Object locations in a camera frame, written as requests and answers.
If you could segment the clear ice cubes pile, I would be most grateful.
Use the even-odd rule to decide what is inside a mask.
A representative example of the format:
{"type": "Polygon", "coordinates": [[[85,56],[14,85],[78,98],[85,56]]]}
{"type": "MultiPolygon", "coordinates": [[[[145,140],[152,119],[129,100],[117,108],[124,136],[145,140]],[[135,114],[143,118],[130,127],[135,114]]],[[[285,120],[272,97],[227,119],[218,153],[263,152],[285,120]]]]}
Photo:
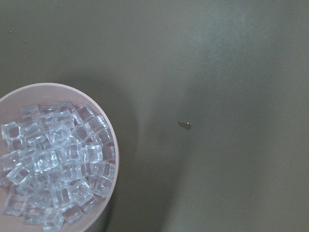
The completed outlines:
{"type": "Polygon", "coordinates": [[[69,101],[21,108],[22,120],[2,124],[7,153],[0,185],[2,213],[58,232],[106,198],[115,175],[115,147],[105,118],[69,101]]]}

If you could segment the pink bowl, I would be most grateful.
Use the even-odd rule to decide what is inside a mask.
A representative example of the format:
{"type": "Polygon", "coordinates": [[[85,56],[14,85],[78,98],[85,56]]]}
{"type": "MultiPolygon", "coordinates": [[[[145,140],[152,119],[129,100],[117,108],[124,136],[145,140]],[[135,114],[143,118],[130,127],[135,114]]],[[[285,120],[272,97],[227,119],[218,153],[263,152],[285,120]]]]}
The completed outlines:
{"type": "MultiPolygon", "coordinates": [[[[76,106],[88,104],[96,113],[102,114],[105,117],[114,140],[116,157],[114,175],[117,176],[119,171],[120,154],[118,141],[113,126],[108,119],[108,116],[101,108],[101,104],[96,103],[91,97],[78,89],[58,83],[37,83],[18,88],[1,97],[0,123],[7,124],[12,121],[20,121],[20,108],[22,107],[33,104],[51,105],[60,101],[69,101],[76,106]]],[[[61,230],[63,232],[85,232],[90,231],[91,226],[93,225],[106,228],[108,224],[107,215],[110,212],[109,201],[112,197],[116,181],[117,179],[114,178],[112,181],[111,190],[107,197],[105,199],[99,198],[98,203],[90,213],[84,215],[73,225],[65,223],[61,230]]]]}

